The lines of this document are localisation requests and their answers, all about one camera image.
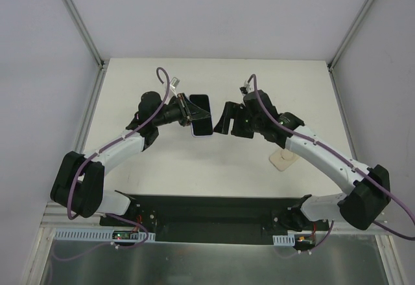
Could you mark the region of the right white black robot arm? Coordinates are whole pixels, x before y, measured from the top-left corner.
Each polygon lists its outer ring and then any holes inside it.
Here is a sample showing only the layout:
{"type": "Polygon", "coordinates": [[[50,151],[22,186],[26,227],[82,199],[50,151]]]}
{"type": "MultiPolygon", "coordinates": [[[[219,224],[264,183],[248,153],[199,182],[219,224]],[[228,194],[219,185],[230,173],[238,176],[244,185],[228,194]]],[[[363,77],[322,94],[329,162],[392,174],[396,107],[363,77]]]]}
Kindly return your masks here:
{"type": "Polygon", "coordinates": [[[311,163],[340,188],[340,194],[305,195],[278,216],[281,226],[300,232],[320,220],[345,220],[352,227],[366,230],[390,198],[379,187],[390,188],[388,170],[352,161],[326,150],[303,120],[292,113],[278,113],[263,91],[248,93],[243,103],[227,102],[213,131],[251,139],[255,133],[311,163]]]}

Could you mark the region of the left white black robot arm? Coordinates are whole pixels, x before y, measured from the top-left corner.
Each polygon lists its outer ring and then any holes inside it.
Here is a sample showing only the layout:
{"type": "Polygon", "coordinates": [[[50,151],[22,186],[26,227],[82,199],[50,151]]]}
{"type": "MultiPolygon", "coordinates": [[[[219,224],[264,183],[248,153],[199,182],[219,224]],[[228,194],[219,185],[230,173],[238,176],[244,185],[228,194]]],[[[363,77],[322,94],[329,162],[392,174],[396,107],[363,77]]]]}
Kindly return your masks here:
{"type": "Polygon", "coordinates": [[[65,154],[50,198],[66,207],[71,219],[89,218],[95,213],[114,214],[121,225],[132,225],[137,218],[132,198],[105,190],[104,179],[128,158],[149,148],[157,139],[160,126],[173,122],[191,127],[194,136],[211,135],[209,97],[179,93],[166,102],[157,92],[144,93],[134,118],[118,138],[94,152],[65,154]]]}

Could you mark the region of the lavender phone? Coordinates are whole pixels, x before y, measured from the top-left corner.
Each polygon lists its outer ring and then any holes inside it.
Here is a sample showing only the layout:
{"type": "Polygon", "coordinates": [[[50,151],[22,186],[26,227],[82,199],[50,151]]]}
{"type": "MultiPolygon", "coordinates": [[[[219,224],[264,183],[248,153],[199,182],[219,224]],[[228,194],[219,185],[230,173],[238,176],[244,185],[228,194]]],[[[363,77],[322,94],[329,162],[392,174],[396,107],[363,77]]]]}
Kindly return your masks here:
{"type": "Polygon", "coordinates": [[[201,117],[191,123],[191,133],[194,137],[208,137],[213,135],[213,123],[211,119],[211,108],[207,95],[190,95],[189,100],[204,112],[201,117]]]}

